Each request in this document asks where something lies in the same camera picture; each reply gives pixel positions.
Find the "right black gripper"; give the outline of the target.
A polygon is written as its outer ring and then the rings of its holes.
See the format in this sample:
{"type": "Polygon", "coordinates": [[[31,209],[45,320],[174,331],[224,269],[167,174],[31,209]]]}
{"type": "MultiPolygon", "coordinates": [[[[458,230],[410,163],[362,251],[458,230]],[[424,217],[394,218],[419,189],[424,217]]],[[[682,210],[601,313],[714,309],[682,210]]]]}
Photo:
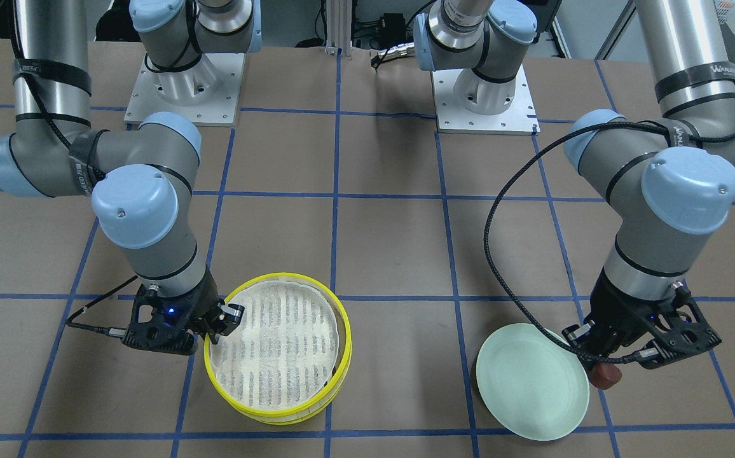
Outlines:
{"type": "Polygon", "coordinates": [[[245,307],[225,304],[209,268],[205,268],[201,281],[184,296],[189,305],[187,329],[196,335],[228,336],[242,323],[245,307]]]}

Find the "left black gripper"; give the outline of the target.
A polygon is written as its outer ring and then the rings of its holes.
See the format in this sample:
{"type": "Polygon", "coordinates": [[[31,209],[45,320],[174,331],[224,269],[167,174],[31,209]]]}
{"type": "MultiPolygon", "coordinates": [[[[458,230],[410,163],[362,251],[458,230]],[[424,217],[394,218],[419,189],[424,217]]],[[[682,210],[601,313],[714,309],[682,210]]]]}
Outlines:
{"type": "Polygon", "coordinates": [[[586,371],[615,367],[612,353],[649,333],[650,316],[660,304],[624,293],[602,270],[589,298],[587,321],[568,326],[561,335],[572,349],[581,350],[580,363],[586,371]]]}

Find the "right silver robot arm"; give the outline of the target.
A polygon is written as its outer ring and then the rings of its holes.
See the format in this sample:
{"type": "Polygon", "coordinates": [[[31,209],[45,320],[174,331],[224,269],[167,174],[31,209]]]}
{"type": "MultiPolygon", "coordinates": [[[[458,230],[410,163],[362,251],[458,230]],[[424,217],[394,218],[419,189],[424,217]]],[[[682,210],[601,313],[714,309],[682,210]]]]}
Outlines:
{"type": "Polygon", "coordinates": [[[148,114],[135,130],[92,128],[82,1],[11,1],[16,131],[0,138],[0,188],[21,197],[86,195],[101,231],[141,282],[123,333],[150,349],[228,335],[239,305],[217,293],[188,223],[202,137],[187,117],[148,114]]]}

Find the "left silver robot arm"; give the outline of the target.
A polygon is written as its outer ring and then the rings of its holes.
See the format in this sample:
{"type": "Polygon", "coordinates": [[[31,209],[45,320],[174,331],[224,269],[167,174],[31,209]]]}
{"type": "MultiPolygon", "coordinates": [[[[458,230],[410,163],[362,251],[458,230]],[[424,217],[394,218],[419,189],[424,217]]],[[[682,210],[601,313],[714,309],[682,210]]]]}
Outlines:
{"type": "Polygon", "coordinates": [[[735,200],[735,65],[712,1],[638,1],[662,115],[597,109],[540,151],[568,161],[621,217],[591,310],[551,342],[591,375],[656,369],[721,344],[683,278],[735,200]]]}

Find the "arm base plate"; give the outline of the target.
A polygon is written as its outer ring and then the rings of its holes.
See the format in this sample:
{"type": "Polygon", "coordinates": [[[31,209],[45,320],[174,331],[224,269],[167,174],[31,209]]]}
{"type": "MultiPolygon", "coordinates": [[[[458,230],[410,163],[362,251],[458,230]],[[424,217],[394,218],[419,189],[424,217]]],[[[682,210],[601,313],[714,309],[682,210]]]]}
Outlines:
{"type": "Polygon", "coordinates": [[[157,73],[144,58],[124,121],[140,125],[157,112],[184,116],[197,127],[234,127],[246,54],[204,54],[194,67],[157,73]]]}
{"type": "Polygon", "coordinates": [[[501,84],[471,69],[434,71],[432,95],[437,128],[450,134],[530,135],[541,131],[525,69],[501,84]]]}

